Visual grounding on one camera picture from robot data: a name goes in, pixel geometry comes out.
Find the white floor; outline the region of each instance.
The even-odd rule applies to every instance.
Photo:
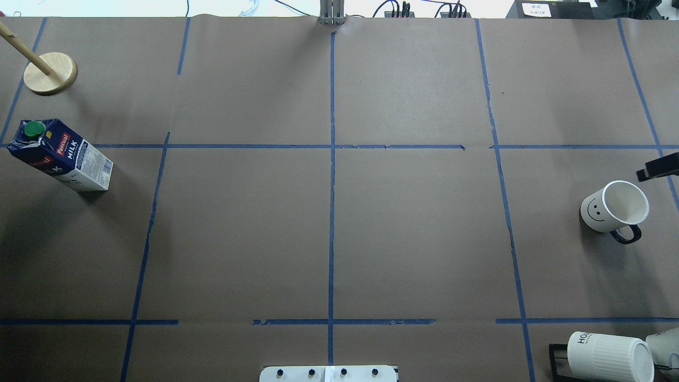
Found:
[[[679,10],[672,8],[672,0],[663,0],[660,14],[677,20]],[[318,0],[285,0],[297,9],[318,14]],[[346,0],[347,14],[370,17],[381,0]],[[439,4],[424,0],[410,0],[416,17],[433,17]],[[513,0],[463,0],[475,18],[504,18]],[[273,0],[189,0],[189,15],[216,16],[296,16],[296,13]],[[390,10],[385,5],[383,10]],[[172,17],[184,16],[186,0],[0,0],[0,11],[7,16],[73,16],[73,17]]]

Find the barcode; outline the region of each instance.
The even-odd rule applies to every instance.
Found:
[[[106,159],[106,164],[104,164],[104,172],[110,175],[112,167],[113,167],[113,162]]]

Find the milk carton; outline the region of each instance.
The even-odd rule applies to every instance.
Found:
[[[21,121],[7,149],[75,191],[109,189],[113,162],[60,120]]]

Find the white mug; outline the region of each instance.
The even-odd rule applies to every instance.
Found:
[[[610,232],[619,243],[630,244],[641,239],[637,224],[648,216],[648,199],[639,187],[628,181],[614,180],[583,200],[580,216],[591,229]],[[634,233],[629,240],[618,232],[624,226],[629,226]]]
[[[653,362],[670,381],[679,381],[679,328],[646,337]]]
[[[568,340],[573,375],[593,381],[653,382],[653,357],[634,337],[575,332]]]

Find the green cap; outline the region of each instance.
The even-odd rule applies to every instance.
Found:
[[[24,135],[29,139],[38,139],[45,132],[45,124],[39,121],[30,121],[24,126]]]

